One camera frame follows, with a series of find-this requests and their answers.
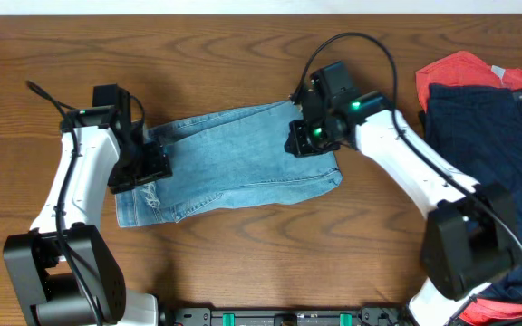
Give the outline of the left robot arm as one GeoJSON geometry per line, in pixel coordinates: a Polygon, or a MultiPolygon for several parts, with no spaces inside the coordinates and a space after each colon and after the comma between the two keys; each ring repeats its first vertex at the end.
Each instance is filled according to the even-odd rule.
{"type": "Polygon", "coordinates": [[[29,90],[62,116],[62,156],[28,232],[7,237],[5,267],[29,325],[164,325],[158,298],[127,288],[101,235],[106,193],[119,194],[172,174],[162,145],[149,140],[138,99],[117,84],[96,86],[76,109],[33,81],[29,90]]]}

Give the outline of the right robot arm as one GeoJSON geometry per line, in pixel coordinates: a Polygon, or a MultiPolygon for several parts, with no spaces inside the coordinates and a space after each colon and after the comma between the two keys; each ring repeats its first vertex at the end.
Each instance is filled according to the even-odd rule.
{"type": "Polygon", "coordinates": [[[285,151],[321,155],[346,145],[380,166],[425,219],[420,262],[428,278],[410,300],[410,322],[452,325],[479,293],[522,260],[511,195],[442,158],[378,91],[363,94],[342,62],[317,70],[291,94],[303,114],[285,151]]]}

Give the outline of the light blue denim jeans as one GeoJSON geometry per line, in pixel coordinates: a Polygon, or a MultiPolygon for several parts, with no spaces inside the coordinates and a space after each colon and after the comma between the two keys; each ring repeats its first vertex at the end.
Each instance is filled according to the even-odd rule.
{"type": "Polygon", "coordinates": [[[289,124],[301,113],[288,101],[224,110],[149,129],[172,175],[115,197],[118,224],[177,223],[219,208],[292,205],[343,180],[333,153],[296,158],[285,152],[289,124]]]}

